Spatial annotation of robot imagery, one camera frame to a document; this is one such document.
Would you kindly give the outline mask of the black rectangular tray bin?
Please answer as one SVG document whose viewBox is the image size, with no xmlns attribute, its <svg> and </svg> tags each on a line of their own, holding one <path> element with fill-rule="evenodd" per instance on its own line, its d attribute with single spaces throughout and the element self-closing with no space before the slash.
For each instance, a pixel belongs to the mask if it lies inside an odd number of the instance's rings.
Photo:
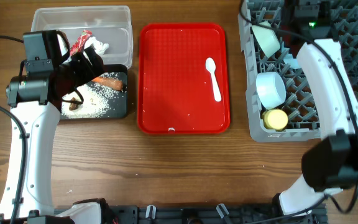
<svg viewBox="0 0 358 224">
<path fill-rule="evenodd" d="M 61 120 L 69 119 L 121 119 L 127 114 L 127 67 L 124 65 L 105 65 L 104 78 L 115 78 L 123 82 L 121 91 L 113 90 L 95 82 L 79 86 L 77 90 L 84 102 L 77 110 L 70 111 L 69 103 L 62 104 Z"/>
</svg>

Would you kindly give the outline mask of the grey dishwasher rack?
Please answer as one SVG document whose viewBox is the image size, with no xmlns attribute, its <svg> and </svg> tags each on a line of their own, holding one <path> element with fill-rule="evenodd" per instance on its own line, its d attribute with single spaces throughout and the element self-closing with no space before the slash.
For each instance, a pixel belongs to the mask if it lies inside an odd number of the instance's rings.
<svg viewBox="0 0 358 224">
<path fill-rule="evenodd" d="M 358 130 L 358 1 L 242 1 L 238 21 L 253 140 Z"/>
</svg>

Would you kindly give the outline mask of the red serving tray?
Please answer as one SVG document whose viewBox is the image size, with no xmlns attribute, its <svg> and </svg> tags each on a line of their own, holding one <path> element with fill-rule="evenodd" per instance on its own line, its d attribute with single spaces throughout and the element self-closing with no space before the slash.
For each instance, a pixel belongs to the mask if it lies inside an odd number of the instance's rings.
<svg viewBox="0 0 358 224">
<path fill-rule="evenodd" d="M 211 57 L 222 100 L 216 102 Z M 153 23 L 139 39 L 137 124 L 147 134 L 220 134 L 230 125 L 226 36 L 216 23 Z"/>
</svg>

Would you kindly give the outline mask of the white tissue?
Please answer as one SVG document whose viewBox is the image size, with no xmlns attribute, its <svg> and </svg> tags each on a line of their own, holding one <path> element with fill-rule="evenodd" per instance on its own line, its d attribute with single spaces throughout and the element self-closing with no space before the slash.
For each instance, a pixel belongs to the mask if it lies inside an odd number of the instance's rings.
<svg viewBox="0 0 358 224">
<path fill-rule="evenodd" d="M 99 41 L 96 37 L 90 37 L 84 44 L 84 48 L 88 48 L 88 47 L 93 47 L 94 51 L 98 54 L 98 55 L 104 55 L 104 53 L 107 51 L 107 49 L 109 48 L 109 44 L 107 43 L 102 43 L 101 41 Z"/>
</svg>

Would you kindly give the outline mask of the yellow plastic cup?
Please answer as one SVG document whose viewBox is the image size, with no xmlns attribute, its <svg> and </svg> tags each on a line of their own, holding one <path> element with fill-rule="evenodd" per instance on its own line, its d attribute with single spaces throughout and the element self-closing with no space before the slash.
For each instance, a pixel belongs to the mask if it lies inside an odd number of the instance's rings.
<svg viewBox="0 0 358 224">
<path fill-rule="evenodd" d="M 262 120 L 267 129 L 283 130 L 288 124 L 288 115 L 283 110 L 267 110 L 262 113 Z"/>
</svg>

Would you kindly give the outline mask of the red snack wrapper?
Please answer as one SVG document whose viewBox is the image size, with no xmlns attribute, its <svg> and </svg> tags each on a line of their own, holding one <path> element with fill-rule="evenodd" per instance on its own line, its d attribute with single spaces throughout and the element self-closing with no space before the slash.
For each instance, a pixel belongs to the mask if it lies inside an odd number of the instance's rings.
<svg viewBox="0 0 358 224">
<path fill-rule="evenodd" d="M 93 33 L 90 30 L 84 29 L 79 38 L 77 38 L 76 42 L 71 46 L 70 55 L 74 55 L 78 52 L 81 52 L 86 41 L 92 36 L 92 34 Z"/>
</svg>

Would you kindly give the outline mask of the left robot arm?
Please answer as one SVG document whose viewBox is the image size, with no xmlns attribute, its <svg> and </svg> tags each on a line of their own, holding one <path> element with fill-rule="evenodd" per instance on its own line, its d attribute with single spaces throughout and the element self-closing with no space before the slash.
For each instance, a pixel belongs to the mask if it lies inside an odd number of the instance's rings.
<svg viewBox="0 0 358 224">
<path fill-rule="evenodd" d="M 104 73 L 101 57 L 88 47 L 68 48 L 60 30 L 23 35 L 26 59 L 6 88 L 12 141 L 0 223 L 22 223 L 54 214 L 51 186 L 52 148 L 64 96 Z"/>
</svg>

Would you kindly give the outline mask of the large light blue plate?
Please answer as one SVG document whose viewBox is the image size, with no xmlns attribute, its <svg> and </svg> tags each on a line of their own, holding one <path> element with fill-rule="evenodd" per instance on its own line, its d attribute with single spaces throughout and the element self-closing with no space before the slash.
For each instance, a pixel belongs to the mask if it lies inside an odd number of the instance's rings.
<svg viewBox="0 0 358 224">
<path fill-rule="evenodd" d="M 283 61 L 285 64 L 288 64 L 292 69 L 296 70 L 301 68 L 297 59 L 294 58 L 292 54 L 287 54 L 286 56 L 284 56 Z"/>
</svg>

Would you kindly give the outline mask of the white rice pile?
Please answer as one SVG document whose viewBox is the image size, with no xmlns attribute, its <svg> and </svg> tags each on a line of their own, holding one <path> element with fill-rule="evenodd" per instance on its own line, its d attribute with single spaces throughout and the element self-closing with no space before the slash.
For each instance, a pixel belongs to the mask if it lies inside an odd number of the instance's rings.
<svg viewBox="0 0 358 224">
<path fill-rule="evenodd" d="M 61 119 L 119 119 L 127 114 L 127 74 L 106 72 L 63 97 Z"/>
</svg>

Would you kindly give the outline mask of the orange carrot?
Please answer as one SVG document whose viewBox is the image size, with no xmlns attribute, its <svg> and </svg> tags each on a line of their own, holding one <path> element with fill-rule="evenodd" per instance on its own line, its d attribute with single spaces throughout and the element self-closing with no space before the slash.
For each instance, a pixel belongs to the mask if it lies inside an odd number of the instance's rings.
<svg viewBox="0 0 358 224">
<path fill-rule="evenodd" d="M 124 88 L 123 82 L 115 78 L 96 77 L 92 79 L 92 81 L 100 85 L 104 85 L 109 88 L 112 88 L 113 90 L 116 91 L 121 91 Z"/>
</svg>

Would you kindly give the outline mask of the clear plastic bin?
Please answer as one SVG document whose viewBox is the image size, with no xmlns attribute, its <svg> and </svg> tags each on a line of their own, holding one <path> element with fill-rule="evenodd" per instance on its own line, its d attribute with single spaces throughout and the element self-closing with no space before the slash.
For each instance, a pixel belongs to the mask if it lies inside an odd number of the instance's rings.
<svg viewBox="0 0 358 224">
<path fill-rule="evenodd" d="M 104 64 L 132 66 L 133 32 L 127 6 L 49 7 L 36 10 L 31 31 L 60 30 L 72 45 L 82 31 L 89 30 L 109 48 L 101 56 Z"/>
</svg>

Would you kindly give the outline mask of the green bowl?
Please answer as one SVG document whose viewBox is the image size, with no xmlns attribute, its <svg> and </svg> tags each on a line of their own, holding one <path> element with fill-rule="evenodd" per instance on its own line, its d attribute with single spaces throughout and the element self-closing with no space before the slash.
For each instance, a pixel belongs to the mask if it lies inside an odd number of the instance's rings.
<svg viewBox="0 0 358 224">
<path fill-rule="evenodd" d="M 280 50 L 279 40 L 271 28 L 272 26 L 268 21 L 263 21 L 257 26 L 252 26 L 254 37 L 256 38 L 259 47 L 268 58 Z"/>
</svg>

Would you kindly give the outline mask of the dark dried mushroom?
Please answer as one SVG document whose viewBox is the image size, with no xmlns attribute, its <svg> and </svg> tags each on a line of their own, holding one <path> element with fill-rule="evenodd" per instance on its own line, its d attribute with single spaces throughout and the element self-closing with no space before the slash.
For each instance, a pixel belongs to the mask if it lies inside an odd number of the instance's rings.
<svg viewBox="0 0 358 224">
<path fill-rule="evenodd" d="M 78 100 L 77 100 L 75 97 L 73 97 L 73 98 L 71 99 L 71 101 L 72 101 L 72 103 L 70 103 L 68 109 L 69 109 L 70 111 L 77 110 L 78 107 L 79 107 Z"/>
</svg>

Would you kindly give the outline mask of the light blue bowl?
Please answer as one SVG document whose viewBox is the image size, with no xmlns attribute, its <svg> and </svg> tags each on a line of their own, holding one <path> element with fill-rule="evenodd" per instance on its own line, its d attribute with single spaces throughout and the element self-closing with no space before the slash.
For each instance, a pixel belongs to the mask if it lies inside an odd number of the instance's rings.
<svg viewBox="0 0 358 224">
<path fill-rule="evenodd" d="M 277 72 L 259 73 L 256 88 L 260 102 L 267 110 L 282 105 L 286 100 L 285 84 Z"/>
</svg>

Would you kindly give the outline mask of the white plastic spoon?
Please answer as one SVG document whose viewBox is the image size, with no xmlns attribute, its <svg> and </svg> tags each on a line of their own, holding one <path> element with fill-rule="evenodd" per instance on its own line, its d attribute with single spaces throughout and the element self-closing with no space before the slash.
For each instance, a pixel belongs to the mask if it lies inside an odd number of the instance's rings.
<svg viewBox="0 0 358 224">
<path fill-rule="evenodd" d="M 216 64 L 211 57 L 208 57 L 206 59 L 205 67 L 211 75 L 211 83 L 212 83 L 212 87 L 213 87 L 214 100 L 216 102 L 220 102 L 222 100 L 222 96 L 221 96 L 219 85 L 218 85 L 216 75 L 215 75 Z"/>
</svg>

